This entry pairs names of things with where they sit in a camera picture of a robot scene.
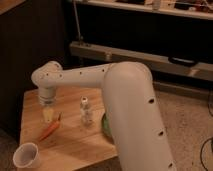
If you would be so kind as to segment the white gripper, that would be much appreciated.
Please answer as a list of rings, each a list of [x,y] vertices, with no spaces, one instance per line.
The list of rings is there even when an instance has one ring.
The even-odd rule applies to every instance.
[[[42,110],[44,121],[46,123],[50,123],[53,120],[54,109],[52,107],[46,107],[46,106],[53,105],[54,99],[39,97],[39,103],[44,107]]]

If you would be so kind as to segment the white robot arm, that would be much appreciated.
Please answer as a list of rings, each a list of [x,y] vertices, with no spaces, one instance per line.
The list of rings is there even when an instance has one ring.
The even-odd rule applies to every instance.
[[[54,102],[59,86],[99,88],[123,171],[177,171],[146,65],[119,62],[64,70],[50,61],[31,79],[41,105]]]

